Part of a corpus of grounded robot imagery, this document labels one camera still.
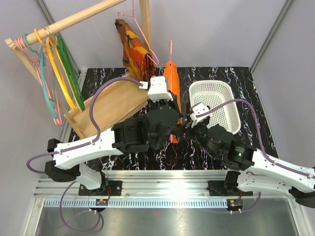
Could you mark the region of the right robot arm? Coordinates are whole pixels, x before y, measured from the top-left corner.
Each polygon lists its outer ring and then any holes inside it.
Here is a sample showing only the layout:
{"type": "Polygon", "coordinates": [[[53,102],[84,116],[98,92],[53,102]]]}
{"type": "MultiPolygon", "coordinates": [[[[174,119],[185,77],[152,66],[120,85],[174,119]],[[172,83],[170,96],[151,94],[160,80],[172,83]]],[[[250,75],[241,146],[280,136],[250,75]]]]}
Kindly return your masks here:
{"type": "Polygon", "coordinates": [[[267,155],[262,148],[238,142],[221,125],[209,125],[209,119],[209,115],[191,114],[188,132],[212,158],[229,169],[218,193],[265,191],[291,197],[305,207],[315,207],[314,168],[283,161],[267,155]]]}

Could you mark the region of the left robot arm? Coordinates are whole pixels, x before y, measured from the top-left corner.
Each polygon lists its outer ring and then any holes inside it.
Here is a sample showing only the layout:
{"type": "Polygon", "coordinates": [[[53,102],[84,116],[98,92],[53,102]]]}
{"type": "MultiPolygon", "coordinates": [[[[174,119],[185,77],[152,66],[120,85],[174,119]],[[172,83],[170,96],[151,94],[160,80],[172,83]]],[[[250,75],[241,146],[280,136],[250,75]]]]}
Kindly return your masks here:
{"type": "Polygon", "coordinates": [[[123,122],[89,139],[73,143],[58,143],[53,160],[46,162],[45,174],[55,182],[75,181],[95,195],[105,193],[108,179],[85,162],[103,156],[147,152],[161,149],[169,142],[170,135],[179,135],[182,117],[177,97],[170,100],[149,100],[150,110],[141,116],[123,122]]]}

